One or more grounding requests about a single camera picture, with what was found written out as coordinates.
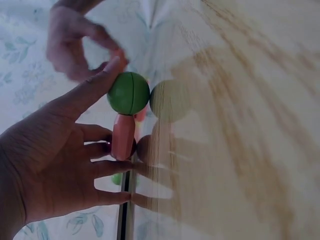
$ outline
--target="wood grain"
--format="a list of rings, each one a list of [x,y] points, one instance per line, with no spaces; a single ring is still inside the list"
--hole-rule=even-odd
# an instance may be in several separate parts
[[[320,2],[175,2],[138,144],[146,239],[320,239]]]

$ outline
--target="skin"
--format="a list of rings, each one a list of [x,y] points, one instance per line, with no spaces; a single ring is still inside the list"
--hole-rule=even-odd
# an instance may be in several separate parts
[[[13,239],[30,222],[131,199],[128,192],[94,187],[96,178],[133,168],[129,161],[91,162],[110,154],[112,132],[75,123],[121,71],[114,57],[102,72],[0,135],[0,240]]]
[[[64,73],[70,80],[82,82],[101,72],[106,66],[102,62],[97,69],[89,69],[85,58],[84,37],[90,38],[111,55],[119,52],[125,57],[119,44],[106,29],[88,20],[85,14],[102,0],[60,0],[50,10],[46,57],[57,72]]]

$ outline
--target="metal edge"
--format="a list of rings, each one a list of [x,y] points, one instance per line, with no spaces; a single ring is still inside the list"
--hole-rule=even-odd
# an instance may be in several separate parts
[[[131,161],[136,162],[138,156],[135,153]],[[134,193],[137,185],[137,174],[128,171],[122,174],[121,191]],[[131,202],[124,203],[119,207],[116,240],[133,240],[134,238],[135,207]]]

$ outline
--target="pink toy piece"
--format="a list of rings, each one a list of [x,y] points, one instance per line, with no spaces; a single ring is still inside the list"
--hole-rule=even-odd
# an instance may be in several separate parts
[[[112,133],[111,156],[117,161],[125,161],[135,150],[136,123],[132,115],[118,114],[115,118]]]

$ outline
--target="green toy fruit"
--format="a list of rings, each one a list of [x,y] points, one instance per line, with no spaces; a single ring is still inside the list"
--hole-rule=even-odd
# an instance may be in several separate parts
[[[118,75],[106,95],[113,110],[123,115],[134,115],[147,105],[150,89],[147,81],[134,72]]]
[[[111,180],[115,185],[120,186],[121,182],[122,182],[122,174],[121,173],[116,173],[116,174],[112,175]]]

